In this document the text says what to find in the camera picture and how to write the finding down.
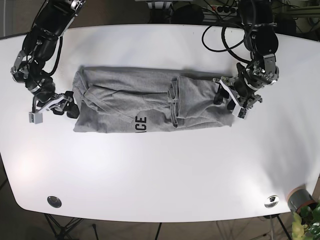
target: white table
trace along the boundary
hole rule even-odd
[[[237,61],[201,43],[204,26],[115,25],[68,30],[54,81],[71,90],[81,65],[195,70],[231,75]],[[206,36],[222,49],[221,28]],[[243,38],[228,29],[228,43]],[[47,112],[29,123],[32,94],[10,68],[24,36],[0,41],[0,152],[26,210],[130,222],[196,222],[288,212],[285,196],[320,173],[320,44],[279,35],[280,79],[259,91],[232,127],[144,134],[74,133],[76,120]],[[249,59],[244,46],[236,53]],[[52,69],[55,56],[45,69]],[[280,202],[265,208],[266,199]],[[61,199],[53,208],[48,196]]]

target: plant pot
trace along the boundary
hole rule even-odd
[[[292,192],[290,192],[286,200],[290,210],[297,214],[300,214],[302,207],[309,206],[313,210],[317,206],[317,202],[303,187],[295,188]]]

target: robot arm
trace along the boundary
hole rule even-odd
[[[67,112],[69,118],[79,116],[79,108],[75,104],[73,92],[55,93],[56,87],[52,79],[55,73],[63,42],[63,33],[78,15],[86,0],[47,0],[26,35],[22,50],[19,52],[14,66],[11,68],[13,79],[24,83],[34,95],[32,112],[29,113],[31,123],[42,123],[42,113],[52,110],[55,115]],[[275,53],[278,39],[273,30],[273,14],[270,0],[240,0],[238,9],[245,27],[245,47],[250,51],[251,62],[247,67],[237,64],[236,77],[214,79],[220,84],[213,101],[220,105],[224,98],[231,96],[228,109],[239,118],[245,118],[248,110],[262,98],[255,93],[265,85],[274,84],[279,77]],[[43,68],[53,56],[59,40],[57,60],[51,72]]]
[[[244,30],[245,37],[249,35],[245,38],[244,45],[250,51],[251,62],[247,67],[238,63],[236,77],[214,79],[220,84],[214,104],[220,105],[223,98],[231,96],[232,101],[228,109],[233,110],[233,114],[242,119],[255,103],[262,102],[261,96],[255,93],[265,85],[273,85],[279,77],[275,55],[279,42],[274,32],[271,3],[269,0],[253,0],[253,2],[241,0],[238,4],[243,25],[253,27],[251,32],[247,28]]]
[[[47,0],[26,35],[22,50],[19,52],[14,66],[11,68],[13,79],[34,95],[32,112],[29,120],[42,123],[42,113],[52,110],[55,115],[67,112],[69,118],[79,116],[78,106],[74,102],[73,92],[55,93],[56,87],[52,79],[55,73],[63,42],[63,33],[78,15],[86,0]],[[59,40],[57,60],[51,72],[43,68],[53,56]]]

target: potted plant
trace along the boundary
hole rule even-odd
[[[294,189],[287,198],[293,213],[293,240],[320,240],[320,203],[303,187]]]

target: gray fabric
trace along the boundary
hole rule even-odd
[[[212,73],[83,67],[74,77],[80,116],[74,131],[172,132],[231,126],[224,101],[213,105]]]

